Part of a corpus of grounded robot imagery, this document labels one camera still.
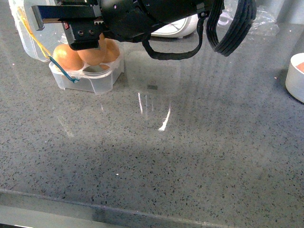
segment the clear plastic container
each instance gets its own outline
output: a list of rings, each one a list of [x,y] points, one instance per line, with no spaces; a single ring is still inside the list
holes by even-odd
[[[19,10],[25,12],[26,19],[34,36],[44,47],[53,53],[58,45],[67,43],[63,27],[61,23],[45,24],[45,28],[42,31],[36,31],[38,26],[31,7],[35,5],[56,5],[55,0],[9,0],[9,3],[24,50],[30,57],[42,62],[48,62],[49,59],[44,57],[39,46],[22,24]],[[81,70],[67,71],[71,77],[79,79],[77,83],[68,80],[52,62],[49,64],[49,67],[61,89],[69,88],[94,92],[95,94],[104,94],[112,90],[113,84],[119,75],[124,72],[124,54],[121,48],[120,56],[114,62],[101,63],[101,65],[108,65],[109,69],[102,70],[100,66],[85,65]]]
[[[49,68],[60,89],[76,89],[95,94],[105,94],[113,89],[113,84],[119,75],[124,72],[124,54],[120,51],[120,56],[111,63],[101,63],[100,65],[109,66],[103,70],[100,66],[85,65],[81,70],[67,71],[72,78],[79,79],[79,82],[73,83],[51,62]]]

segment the plastic bag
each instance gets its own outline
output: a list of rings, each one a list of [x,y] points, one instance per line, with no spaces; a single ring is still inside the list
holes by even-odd
[[[225,9],[219,17],[218,26],[229,28],[238,7],[237,0],[225,0]],[[280,31],[276,19],[265,6],[259,6],[256,12],[256,19],[248,34],[259,36],[275,36]]]

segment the black cable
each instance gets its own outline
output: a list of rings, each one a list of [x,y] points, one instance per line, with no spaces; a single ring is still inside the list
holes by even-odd
[[[219,41],[216,27],[221,14],[223,0],[215,0],[207,21],[207,38],[213,50],[229,56],[244,40],[256,18],[255,0],[239,0],[234,19],[223,39]]]
[[[142,39],[142,45],[146,49],[148,55],[151,58],[158,59],[158,60],[182,60],[186,58],[191,58],[198,53],[202,44],[203,44],[203,30],[204,30],[204,18],[200,18],[197,24],[197,33],[199,35],[199,44],[198,46],[189,52],[185,53],[161,53],[154,51],[150,46],[149,39],[151,38],[151,34],[146,34]]]

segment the granite surface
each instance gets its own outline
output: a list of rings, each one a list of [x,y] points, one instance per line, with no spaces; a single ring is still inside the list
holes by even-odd
[[[249,36],[230,57],[207,39],[182,61],[123,43],[124,75],[95,95],[59,89],[24,52],[6,0],[0,9],[1,204],[73,203],[128,227],[304,227],[304,105],[285,88],[304,26]]]

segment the yellow string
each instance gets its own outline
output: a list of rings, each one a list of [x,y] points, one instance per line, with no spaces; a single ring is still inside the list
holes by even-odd
[[[26,18],[25,12],[20,7],[18,7],[18,12],[19,12],[20,20],[21,20],[22,24],[24,25],[25,29],[27,30],[28,34],[37,43],[37,45],[40,48],[40,50],[41,50],[42,54],[44,55],[44,57],[45,58],[49,58],[49,56],[51,56],[51,53],[49,52],[48,49],[46,49],[46,47],[43,46],[43,44],[40,43],[40,41],[33,34],[32,30],[31,30],[31,28],[29,26],[28,20]]]

